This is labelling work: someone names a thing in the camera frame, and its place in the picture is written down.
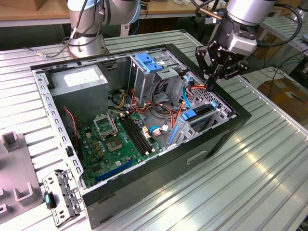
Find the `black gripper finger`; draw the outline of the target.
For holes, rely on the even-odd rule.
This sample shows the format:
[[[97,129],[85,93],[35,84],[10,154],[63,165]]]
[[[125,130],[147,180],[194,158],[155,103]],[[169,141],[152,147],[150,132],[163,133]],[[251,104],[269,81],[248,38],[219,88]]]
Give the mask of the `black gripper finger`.
[[[206,82],[204,82],[204,86],[206,90],[212,90],[215,82],[216,82],[216,77],[215,77],[215,71],[217,68],[217,62],[215,58],[211,58],[210,55],[210,65],[207,64],[205,60],[205,56],[209,55],[208,49],[205,46],[198,46],[195,49],[195,57],[197,59],[197,62],[199,64],[200,69],[203,71],[205,76],[208,76],[208,79]]]
[[[228,64],[217,64],[216,62],[212,63],[212,66],[215,67],[215,72],[212,75],[211,79],[211,88],[215,85],[215,83],[218,80],[228,80],[231,79],[239,74],[241,74],[243,71],[247,70],[249,68],[249,64],[247,61],[239,61],[238,63],[229,66]]]

